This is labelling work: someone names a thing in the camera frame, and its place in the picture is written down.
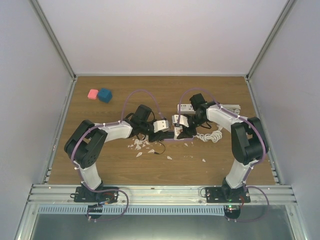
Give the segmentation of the blue cube plug adapter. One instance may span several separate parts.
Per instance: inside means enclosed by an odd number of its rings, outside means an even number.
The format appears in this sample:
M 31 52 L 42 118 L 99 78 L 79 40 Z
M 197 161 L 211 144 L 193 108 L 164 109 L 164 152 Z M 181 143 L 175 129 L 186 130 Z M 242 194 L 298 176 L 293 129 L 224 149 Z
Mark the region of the blue cube plug adapter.
M 101 88 L 97 94 L 97 98 L 104 103 L 109 103 L 112 97 L 112 92 L 107 88 Z

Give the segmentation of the pink cube plug adapter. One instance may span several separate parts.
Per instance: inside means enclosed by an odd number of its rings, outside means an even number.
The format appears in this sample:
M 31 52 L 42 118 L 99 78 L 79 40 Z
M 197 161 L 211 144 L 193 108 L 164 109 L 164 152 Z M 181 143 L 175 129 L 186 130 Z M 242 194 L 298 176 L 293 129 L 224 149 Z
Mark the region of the pink cube plug adapter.
M 90 89 L 88 92 L 87 98 L 90 100 L 96 100 L 98 97 L 99 90 L 97 89 Z

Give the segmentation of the purple power strip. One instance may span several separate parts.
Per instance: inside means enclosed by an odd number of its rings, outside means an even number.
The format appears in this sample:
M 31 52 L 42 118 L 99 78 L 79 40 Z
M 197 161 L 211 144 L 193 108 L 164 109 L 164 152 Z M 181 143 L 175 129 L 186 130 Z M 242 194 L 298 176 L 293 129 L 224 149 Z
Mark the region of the purple power strip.
M 177 139 L 177 138 L 166 138 L 163 141 L 164 142 L 192 142 L 194 140 L 194 137 L 191 138 L 181 138 L 181 139 Z

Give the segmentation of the black plug adapter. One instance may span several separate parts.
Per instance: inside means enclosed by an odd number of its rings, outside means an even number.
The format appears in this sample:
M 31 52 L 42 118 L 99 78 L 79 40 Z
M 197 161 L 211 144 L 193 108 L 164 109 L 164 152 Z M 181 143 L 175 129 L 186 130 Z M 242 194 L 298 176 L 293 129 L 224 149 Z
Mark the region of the black plug adapter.
M 164 134 L 164 139 L 174 139 L 175 133 L 174 131 L 166 131 L 163 133 Z

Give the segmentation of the white cartoon cube adapter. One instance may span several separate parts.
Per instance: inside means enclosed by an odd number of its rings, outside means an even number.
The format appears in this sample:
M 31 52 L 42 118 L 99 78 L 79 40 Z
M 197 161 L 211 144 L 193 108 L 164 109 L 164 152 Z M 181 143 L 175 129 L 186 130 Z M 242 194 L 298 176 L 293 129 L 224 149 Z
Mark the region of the white cartoon cube adapter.
M 183 132 L 183 126 L 175 126 L 174 127 L 174 139 L 177 140 L 178 136 Z

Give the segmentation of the white USB power strip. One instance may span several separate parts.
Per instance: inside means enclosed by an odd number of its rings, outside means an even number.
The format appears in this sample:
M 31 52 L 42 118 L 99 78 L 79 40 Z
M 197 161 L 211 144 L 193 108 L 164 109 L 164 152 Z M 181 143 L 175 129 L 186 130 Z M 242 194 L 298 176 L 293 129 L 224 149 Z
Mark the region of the white USB power strip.
M 191 104 L 178 104 L 177 105 L 177 113 L 186 114 L 186 115 L 194 115 L 196 111 L 194 110 Z

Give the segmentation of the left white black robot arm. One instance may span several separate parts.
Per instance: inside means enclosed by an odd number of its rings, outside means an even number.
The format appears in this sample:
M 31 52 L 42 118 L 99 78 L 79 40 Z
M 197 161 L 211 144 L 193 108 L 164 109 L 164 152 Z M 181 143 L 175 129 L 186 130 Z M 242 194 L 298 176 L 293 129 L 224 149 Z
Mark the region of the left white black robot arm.
M 103 184 L 96 161 L 105 143 L 132 137 L 143 136 L 148 142 L 161 142 L 174 138 L 166 118 L 157 120 L 151 108 L 141 104 L 134 113 L 123 120 L 111 123 L 93 123 L 84 120 L 77 127 L 64 146 L 75 170 L 79 173 L 81 184 L 87 189 L 86 197 L 98 202 L 103 197 Z

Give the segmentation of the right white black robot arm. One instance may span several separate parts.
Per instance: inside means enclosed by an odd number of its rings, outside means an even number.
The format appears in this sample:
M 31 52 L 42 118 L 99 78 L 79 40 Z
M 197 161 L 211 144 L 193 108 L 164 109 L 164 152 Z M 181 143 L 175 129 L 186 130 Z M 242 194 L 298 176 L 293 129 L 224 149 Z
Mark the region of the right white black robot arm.
M 264 161 L 269 151 L 261 120 L 235 114 L 215 98 L 208 102 L 201 93 L 193 95 L 189 101 L 195 111 L 193 115 L 182 115 L 179 106 L 177 114 L 172 116 L 173 124 L 182 126 L 176 138 L 180 140 L 196 136 L 197 128 L 206 122 L 216 123 L 230 133 L 234 162 L 222 181 L 221 196 L 226 202 L 232 203 L 246 191 L 251 170 Z

